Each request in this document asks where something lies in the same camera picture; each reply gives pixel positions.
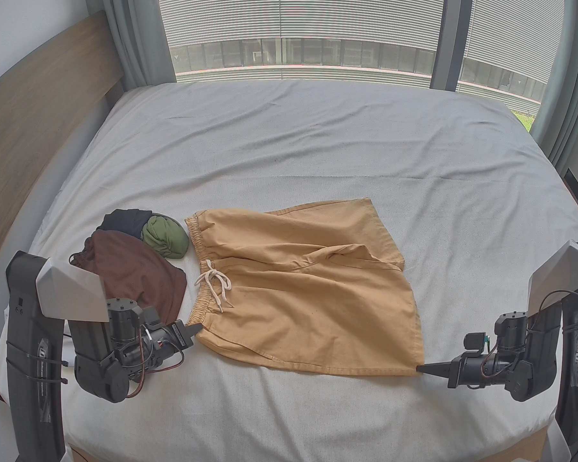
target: wooden bed frame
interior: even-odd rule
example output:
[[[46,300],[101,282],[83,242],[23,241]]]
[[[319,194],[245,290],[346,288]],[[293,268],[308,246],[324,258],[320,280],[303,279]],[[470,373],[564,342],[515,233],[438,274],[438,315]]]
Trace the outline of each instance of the wooden bed frame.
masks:
[[[0,77],[0,249],[61,146],[106,95],[110,106],[115,103],[122,75],[105,14],[99,12],[41,45]],[[543,428],[484,461],[535,460],[545,439]],[[76,460],[94,461],[77,451],[85,458]]]

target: tan shorts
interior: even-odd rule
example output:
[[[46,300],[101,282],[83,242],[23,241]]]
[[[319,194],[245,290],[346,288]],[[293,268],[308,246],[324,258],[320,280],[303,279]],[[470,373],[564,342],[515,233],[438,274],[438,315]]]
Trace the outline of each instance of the tan shorts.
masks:
[[[201,272],[210,260],[232,285],[221,312],[202,283],[190,315],[210,349],[326,374],[416,375],[424,363],[404,259],[370,199],[209,210],[186,224]]]

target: white bed sheet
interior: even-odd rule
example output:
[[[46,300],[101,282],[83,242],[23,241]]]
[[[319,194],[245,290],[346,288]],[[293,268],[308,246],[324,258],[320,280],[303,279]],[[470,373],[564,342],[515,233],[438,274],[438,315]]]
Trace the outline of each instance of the white bed sheet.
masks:
[[[370,196],[406,259],[427,362],[526,309],[528,279],[578,240],[578,208],[502,104],[353,82],[165,84],[126,94],[47,213],[31,252],[66,260],[115,208],[177,220]],[[195,253],[180,312],[196,296]],[[7,397],[5,332],[0,393]],[[436,377],[348,378],[259,368],[199,343],[114,405],[63,373],[67,440],[111,462],[476,460],[545,426],[558,379],[525,402]]]

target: grass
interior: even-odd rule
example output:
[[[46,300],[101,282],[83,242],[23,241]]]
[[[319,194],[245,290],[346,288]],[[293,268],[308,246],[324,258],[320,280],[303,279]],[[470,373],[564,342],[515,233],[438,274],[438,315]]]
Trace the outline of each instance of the grass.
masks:
[[[520,120],[520,123],[524,125],[524,128],[526,128],[527,132],[531,130],[531,125],[533,125],[533,120],[535,120],[535,116],[525,115],[524,113],[515,112],[513,110],[512,113],[515,114],[516,118]]]

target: white drawstring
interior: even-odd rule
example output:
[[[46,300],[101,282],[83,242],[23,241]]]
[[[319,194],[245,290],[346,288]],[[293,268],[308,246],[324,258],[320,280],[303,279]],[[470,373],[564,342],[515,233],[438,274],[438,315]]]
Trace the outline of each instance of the white drawstring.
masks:
[[[216,279],[218,279],[221,282],[221,296],[223,297],[223,300],[226,303],[229,303],[229,301],[227,301],[227,297],[225,296],[225,289],[228,291],[231,290],[231,281],[229,280],[229,277],[227,277],[225,274],[223,274],[219,270],[212,268],[212,262],[210,262],[208,259],[206,259],[206,263],[208,264],[209,270],[207,272],[202,273],[197,278],[197,280],[195,281],[195,286],[197,286],[198,284],[200,284],[202,281],[205,280],[206,284],[208,285],[208,288],[210,289],[210,292],[212,292],[212,296],[214,296],[214,299],[216,300],[218,308],[220,308],[222,313],[223,307],[221,306],[221,298],[214,291],[210,279],[216,277]]]

